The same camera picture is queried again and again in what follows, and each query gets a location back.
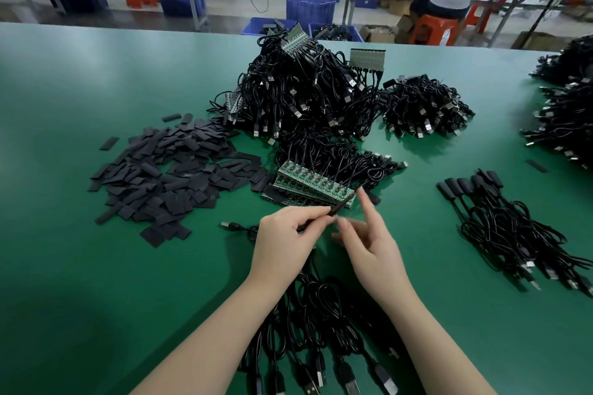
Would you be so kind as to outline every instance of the hand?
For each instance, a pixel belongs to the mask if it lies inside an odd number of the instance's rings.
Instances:
[[[339,217],[340,233],[332,237],[344,244],[360,284],[386,310],[400,296],[414,294],[414,289],[381,215],[362,188],[356,193],[367,222]]]
[[[301,271],[326,226],[335,221],[329,206],[287,206],[259,224],[248,280],[282,294]],[[299,225],[314,219],[301,234]]]

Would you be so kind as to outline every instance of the stack of circuit boards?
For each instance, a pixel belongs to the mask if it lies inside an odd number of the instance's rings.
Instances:
[[[353,192],[306,167],[286,161],[278,168],[273,183],[262,191],[262,198],[282,206],[336,205]],[[345,208],[352,206],[352,199]]]

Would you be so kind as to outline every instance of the black pants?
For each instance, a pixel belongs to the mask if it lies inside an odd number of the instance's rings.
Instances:
[[[470,7],[462,10],[452,10],[450,8],[443,8],[438,5],[434,5],[431,0],[413,0],[410,4],[410,11],[413,11],[418,15],[429,15],[434,17],[442,17],[443,19],[463,19]]]

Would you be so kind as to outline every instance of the right hand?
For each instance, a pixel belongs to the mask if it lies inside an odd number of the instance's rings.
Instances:
[[[401,297],[414,294],[396,241],[376,211],[364,189],[356,191],[367,222],[339,217],[340,233],[334,240],[343,243],[360,284],[384,310]]]

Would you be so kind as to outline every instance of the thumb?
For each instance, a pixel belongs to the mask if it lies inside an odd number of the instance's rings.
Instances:
[[[313,247],[315,242],[317,242],[317,239],[319,239],[319,236],[321,236],[323,231],[326,229],[326,226],[332,224],[334,220],[335,219],[333,217],[328,215],[316,218],[309,224],[307,229],[302,232],[301,240],[311,243],[311,247]]]
[[[342,242],[344,243],[344,247],[346,248],[351,260],[354,256],[358,256],[361,253],[368,253],[368,250],[365,248],[364,244],[358,237],[358,234],[356,234],[354,227],[348,221],[348,219],[345,217],[338,217],[337,226],[340,229],[340,233],[342,234]]]

